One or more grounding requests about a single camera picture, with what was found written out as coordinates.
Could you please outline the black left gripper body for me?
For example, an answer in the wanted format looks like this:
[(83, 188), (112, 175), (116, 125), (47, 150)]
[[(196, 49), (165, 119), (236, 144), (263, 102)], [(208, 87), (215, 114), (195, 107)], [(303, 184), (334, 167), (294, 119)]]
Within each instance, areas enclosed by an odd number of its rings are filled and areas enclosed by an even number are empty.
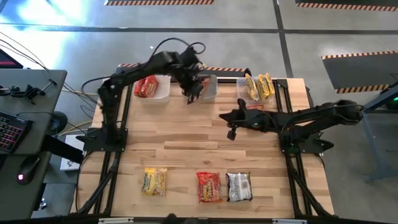
[(205, 82), (205, 76), (199, 75), (198, 68), (178, 68), (178, 83), (183, 92), (195, 90), (197, 92), (198, 85)]

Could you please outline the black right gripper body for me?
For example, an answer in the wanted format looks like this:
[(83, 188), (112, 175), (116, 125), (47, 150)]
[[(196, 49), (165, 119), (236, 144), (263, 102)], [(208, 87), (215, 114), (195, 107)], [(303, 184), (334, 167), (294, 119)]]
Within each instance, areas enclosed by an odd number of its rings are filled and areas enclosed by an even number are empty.
[(227, 133), (227, 138), (229, 140), (236, 139), (236, 130), (238, 128), (246, 128), (263, 133), (280, 133), (279, 127), (272, 117), (271, 112), (259, 109), (247, 109), (246, 102), (242, 98), (238, 98), (237, 103), (239, 108), (232, 110), (237, 112), (235, 117), (236, 121), (227, 123), (227, 126), (230, 128)]

